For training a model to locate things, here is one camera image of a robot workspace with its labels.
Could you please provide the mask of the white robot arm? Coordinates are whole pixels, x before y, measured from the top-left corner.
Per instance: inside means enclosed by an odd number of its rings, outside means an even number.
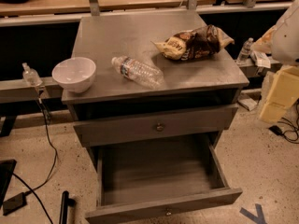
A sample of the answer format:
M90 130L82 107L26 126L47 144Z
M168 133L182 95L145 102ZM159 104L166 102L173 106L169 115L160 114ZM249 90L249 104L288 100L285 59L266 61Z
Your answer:
M251 49L271 54L282 64L273 75L259 114L259 120L276 123L299 99L299 0L290 5Z

